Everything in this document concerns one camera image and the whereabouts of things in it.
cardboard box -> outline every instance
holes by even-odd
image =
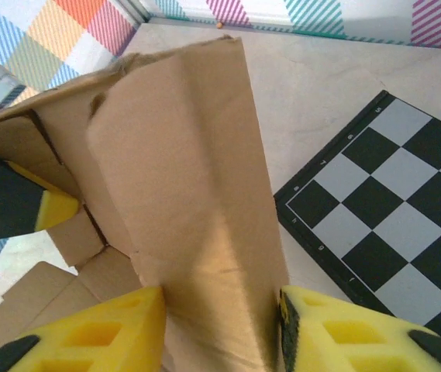
[[[288,273],[241,40],[129,55],[0,112],[0,157],[84,202],[49,230],[79,276],[31,270],[0,345],[138,288],[132,262],[164,288],[168,369],[280,367]]]

